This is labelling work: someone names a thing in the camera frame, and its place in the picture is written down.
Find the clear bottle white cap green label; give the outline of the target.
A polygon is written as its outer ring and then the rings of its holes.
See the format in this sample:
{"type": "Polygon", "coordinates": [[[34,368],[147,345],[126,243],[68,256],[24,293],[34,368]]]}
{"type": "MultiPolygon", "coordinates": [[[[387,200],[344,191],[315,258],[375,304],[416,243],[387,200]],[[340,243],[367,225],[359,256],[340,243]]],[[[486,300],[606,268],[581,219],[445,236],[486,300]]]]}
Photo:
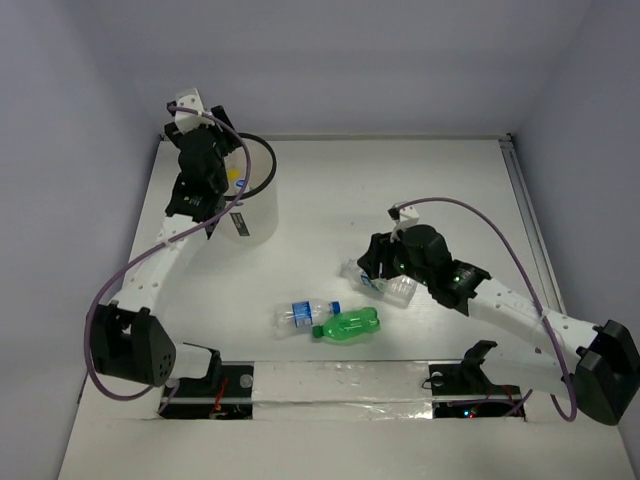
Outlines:
{"type": "Polygon", "coordinates": [[[417,290],[417,283],[406,276],[391,280],[372,279],[358,266],[355,259],[343,261],[340,274],[356,292],[400,308],[409,305],[417,290]]]}

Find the green plastic bottle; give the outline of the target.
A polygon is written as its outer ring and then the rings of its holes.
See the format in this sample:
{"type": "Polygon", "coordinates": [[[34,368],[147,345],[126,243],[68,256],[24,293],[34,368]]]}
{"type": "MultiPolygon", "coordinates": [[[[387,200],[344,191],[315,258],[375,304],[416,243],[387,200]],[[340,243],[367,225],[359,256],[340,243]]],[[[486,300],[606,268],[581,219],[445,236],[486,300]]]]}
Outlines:
{"type": "Polygon", "coordinates": [[[312,328],[314,340],[331,343],[349,343],[363,335],[381,330],[378,311],[373,307],[351,310],[332,315],[322,324],[312,328]]]}

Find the small clear bottle blue cap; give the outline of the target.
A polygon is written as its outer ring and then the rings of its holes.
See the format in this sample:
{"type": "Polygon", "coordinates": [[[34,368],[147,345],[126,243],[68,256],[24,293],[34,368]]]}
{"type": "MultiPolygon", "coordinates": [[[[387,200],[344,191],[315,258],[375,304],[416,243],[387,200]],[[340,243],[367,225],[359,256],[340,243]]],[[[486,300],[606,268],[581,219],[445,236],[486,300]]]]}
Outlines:
{"type": "Polygon", "coordinates": [[[308,299],[279,304],[275,309],[274,328],[278,339],[309,333],[331,316],[339,314],[339,301],[308,299]]]}

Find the clear bottle orange label yellow cap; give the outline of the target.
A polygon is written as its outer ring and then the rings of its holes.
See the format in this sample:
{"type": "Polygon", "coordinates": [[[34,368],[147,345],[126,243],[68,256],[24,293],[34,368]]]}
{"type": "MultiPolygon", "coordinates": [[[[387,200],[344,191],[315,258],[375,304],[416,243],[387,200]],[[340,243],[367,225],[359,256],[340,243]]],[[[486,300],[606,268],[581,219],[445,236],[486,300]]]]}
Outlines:
{"type": "Polygon", "coordinates": [[[241,177],[241,172],[238,169],[230,169],[227,171],[228,180],[231,184],[236,182],[241,177]]]}

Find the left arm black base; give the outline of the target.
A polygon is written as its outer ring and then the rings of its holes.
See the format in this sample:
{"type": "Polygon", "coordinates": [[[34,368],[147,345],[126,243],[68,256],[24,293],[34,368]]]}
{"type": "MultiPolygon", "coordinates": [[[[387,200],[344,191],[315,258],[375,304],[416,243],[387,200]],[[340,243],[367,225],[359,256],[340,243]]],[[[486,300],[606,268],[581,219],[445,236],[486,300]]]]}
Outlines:
{"type": "Polygon", "coordinates": [[[159,416],[172,420],[250,420],[253,418],[253,362],[225,362],[218,350],[209,349],[211,359],[200,379],[180,378],[165,386],[159,416]]]}

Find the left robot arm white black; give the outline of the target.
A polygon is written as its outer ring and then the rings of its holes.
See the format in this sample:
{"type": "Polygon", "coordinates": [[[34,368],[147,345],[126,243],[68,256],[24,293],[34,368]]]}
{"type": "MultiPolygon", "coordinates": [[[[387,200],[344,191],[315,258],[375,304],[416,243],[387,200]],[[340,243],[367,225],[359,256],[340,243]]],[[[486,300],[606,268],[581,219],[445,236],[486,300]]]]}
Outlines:
{"type": "Polygon", "coordinates": [[[187,266],[240,199],[227,194],[225,160],[247,145],[221,105],[206,110],[175,100],[167,109],[172,120],[165,135],[178,150],[179,173],[160,230],[151,247],[99,290],[86,316],[88,376],[116,401],[135,397],[109,390],[106,377],[145,392],[173,383],[201,395],[221,383],[219,352],[183,339],[179,325],[164,314],[187,266]]]}

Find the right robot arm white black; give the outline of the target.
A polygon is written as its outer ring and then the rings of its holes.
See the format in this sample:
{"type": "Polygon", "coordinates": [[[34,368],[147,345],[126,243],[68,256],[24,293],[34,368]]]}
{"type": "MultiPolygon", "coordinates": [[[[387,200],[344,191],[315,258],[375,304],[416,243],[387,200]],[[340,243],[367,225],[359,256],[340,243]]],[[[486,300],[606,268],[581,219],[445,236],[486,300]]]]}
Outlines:
{"type": "Polygon", "coordinates": [[[372,279],[406,276],[441,306],[527,342],[534,351],[521,362],[523,380],[535,390],[573,395],[577,409],[596,422],[617,425],[639,390],[639,351],[625,326],[541,309],[485,270],[453,259],[428,225],[397,237],[372,235],[357,264],[372,279]]]}

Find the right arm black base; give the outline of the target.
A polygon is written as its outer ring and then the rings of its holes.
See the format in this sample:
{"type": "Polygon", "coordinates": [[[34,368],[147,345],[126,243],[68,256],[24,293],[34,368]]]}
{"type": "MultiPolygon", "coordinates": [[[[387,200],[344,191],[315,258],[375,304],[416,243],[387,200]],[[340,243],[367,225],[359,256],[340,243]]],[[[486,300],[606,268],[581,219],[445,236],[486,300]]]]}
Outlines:
{"type": "Polygon", "coordinates": [[[486,355],[496,347],[495,341],[480,340],[460,361],[429,365],[421,388],[431,391],[435,419],[526,419],[520,388],[493,384],[481,369],[486,355]]]}

